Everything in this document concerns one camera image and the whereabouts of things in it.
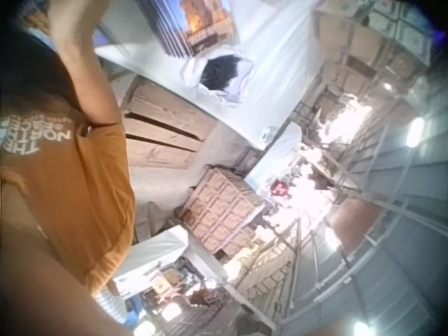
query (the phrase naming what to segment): stack of books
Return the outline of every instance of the stack of books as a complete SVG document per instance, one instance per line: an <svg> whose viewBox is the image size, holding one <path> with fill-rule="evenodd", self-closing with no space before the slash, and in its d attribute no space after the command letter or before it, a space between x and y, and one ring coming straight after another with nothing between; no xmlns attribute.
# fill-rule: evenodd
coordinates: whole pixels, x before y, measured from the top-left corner
<svg viewBox="0 0 448 336"><path fill-rule="evenodd" d="M235 37L229 0L136 0L164 51L192 57Z"/></svg>

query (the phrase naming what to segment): table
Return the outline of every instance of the table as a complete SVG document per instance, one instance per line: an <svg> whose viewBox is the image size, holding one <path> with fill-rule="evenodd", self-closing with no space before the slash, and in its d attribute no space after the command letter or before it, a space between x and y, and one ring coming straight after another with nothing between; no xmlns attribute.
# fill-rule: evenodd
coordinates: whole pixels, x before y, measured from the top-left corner
<svg viewBox="0 0 448 336"><path fill-rule="evenodd" d="M263 150L268 144L263 133L283 125L323 63L312 31L316 2L230 0L239 37L235 48L255 62L248 97L237 108L186 87L181 78L186 59L163 52L135 1L111 0L102 26L119 44L96 51L187 99Z"/></svg>

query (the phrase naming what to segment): ceiling light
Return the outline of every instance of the ceiling light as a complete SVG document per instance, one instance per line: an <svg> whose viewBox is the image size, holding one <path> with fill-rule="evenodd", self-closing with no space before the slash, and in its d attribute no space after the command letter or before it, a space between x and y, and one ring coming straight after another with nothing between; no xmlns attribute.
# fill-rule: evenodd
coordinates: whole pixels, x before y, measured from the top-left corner
<svg viewBox="0 0 448 336"><path fill-rule="evenodd" d="M166 322L172 321L180 314L182 314L182 309L176 303L170 303L162 310L162 316Z"/></svg>
<svg viewBox="0 0 448 336"><path fill-rule="evenodd" d="M229 261L223 267L225 272L229 276L229 280L235 280L239 276L242 264L236 259L231 259L231 261Z"/></svg>
<svg viewBox="0 0 448 336"><path fill-rule="evenodd" d="M142 319L143 317L145 317L146 316L146 310L145 309L142 309L141 311L140 311L140 314L139 314L139 319Z"/></svg>
<svg viewBox="0 0 448 336"><path fill-rule="evenodd" d="M406 145L408 147L414 148L420 144L424 126L425 126L425 120L423 118L415 118L412 121L406 138Z"/></svg>
<svg viewBox="0 0 448 336"><path fill-rule="evenodd" d="M336 251L339 247L339 239L337 238L335 231L329 227L325 228L325 241L332 251Z"/></svg>
<svg viewBox="0 0 448 336"><path fill-rule="evenodd" d="M150 321L142 322L134 330L134 336L151 336L155 334L155 326Z"/></svg>
<svg viewBox="0 0 448 336"><path fill-rule="evenodd" d="M384 88L388 91L392 91L392 85L390 85L389 83L385 83L383 84Z"/></svg>
<svg viewBox="0 0 448 336"><path fill-rule="evenodd" d="M363 322L356 322L354 328L354 336L375 336L373 329Z"/></svg>

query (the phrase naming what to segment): light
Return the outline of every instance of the light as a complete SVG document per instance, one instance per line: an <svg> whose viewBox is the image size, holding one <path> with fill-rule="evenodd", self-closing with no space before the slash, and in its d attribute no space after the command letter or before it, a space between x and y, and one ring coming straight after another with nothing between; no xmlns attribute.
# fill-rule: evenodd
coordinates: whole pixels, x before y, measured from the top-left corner
<svg viewBox="0 0 448 336"><path fill-rule="evenodd" d="M373 329L369 328L369 326L360 321L355 323L355 328L353 329L354 336L375 336Z"/></svg>
<svg viewBox="0 0 448 336"><path fill-rule="evenodd" d="M406 139L406 144L408 147L414 148L420 144L424 126L425 126L425 120L423 118L415 118L412 121Z"/></svg>
<svg viewBox="0 0 448 336"><path fill-rule="evenodd" d="M185 293L186 296L191 296L193 295L194 292L197 292L199 289L201 289L201 284L200 283L196 283L192 288L190 288L188 290L187 293Z"/></svg>
<svg viewBox="0 0 448 336"><path fill-rule="evenodd" d="M218 284L213 279L205 281L205 287L208 289L215 289Z"/></svg>
<svg viewBox="0 0 448 336"><path fill-rule="evenodd" d="M392 91L392 85L390 85L389 83L385 83L385 84L383 84L383 86L384 86L384 88L386 89L386 90L388 90L388 91Z"/></svg>
<svg viewBox="0 0 448 336"><path fill-rule="evenodd" d="M162 317L166 322L172 321L180 314L182 314L182 309L176 303L170 303L162 310Z"/></svg>
<svg viewBox="0 0 448 336"><path fill-rule="evenodd" d="M238 260L231 259L224 266L224 270L229 276L229 280L235 280L239 276L239 271L241 271L242 265Z"/></svg>
<svg viewBox="0 0 448 336"><path fill-rule="evenodd" d="M263 226L257 226L255 229L255 235L263 240L265 243L272 241L275 238L275 234L272 230L267 229Z"/></svg>
<svg viewBox="0 0 448 336"><path fill-rule="evenodd" d="M313 148L309 150L302 150L300 153L309 162L316 164L322 159L322 151L319 148Z"/></svg>
<svg viewBox="0 0 448 336"><path fill-rule="evenodd" d="M335 231L329 227L325 228L325 241L332 251L336 251L339 247L339 239L337 238Z"/></svg>
<svg viewBox="0 0 448 336"><path fill-rule="evenodd" d="M142 322L134 330L134 336L151 336L155 334L155 326L150 321Z"/></svg>
<svg viewBox="0 0 448 336"><path fill-rule="evenodd" d="M139 314L139 319L142 319L143 317L145 317L146 316L146 310L145 309L142 309L141 311L140 311L140 314Z"/></svg>

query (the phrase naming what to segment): brown box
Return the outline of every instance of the brown box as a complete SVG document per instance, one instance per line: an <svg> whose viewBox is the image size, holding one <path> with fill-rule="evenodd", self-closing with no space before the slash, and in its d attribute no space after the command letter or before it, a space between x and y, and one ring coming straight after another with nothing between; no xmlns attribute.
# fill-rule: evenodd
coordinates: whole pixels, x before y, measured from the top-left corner
<svg viewBox="0 0 448 336"><path fill-rule="evenodd" d="M384 43L386 43L386 38L378 31L357 24L349 53L367 65L373 65Z"/></svg>
<svg viewBox="0 0 448 336"><path fill-rule="evenodd" d="M210 252L223 249L232 257L255 237L245 225L263 207L240 176L215 168L204 175L179 216Z"/></svg>

